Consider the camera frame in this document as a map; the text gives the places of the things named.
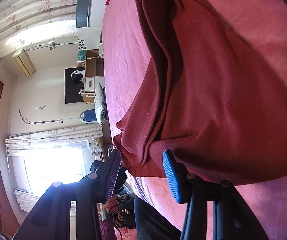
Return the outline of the operator right hand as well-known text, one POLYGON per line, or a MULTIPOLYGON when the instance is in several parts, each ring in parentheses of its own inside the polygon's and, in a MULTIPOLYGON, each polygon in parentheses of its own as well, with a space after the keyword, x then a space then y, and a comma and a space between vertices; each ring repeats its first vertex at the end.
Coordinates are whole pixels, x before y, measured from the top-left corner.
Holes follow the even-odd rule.
POLYGON ((118 197, 112 196, 108 199, 107 203, 103 206, 103 209, 107 212, 116 213, 119 210, 118 197))

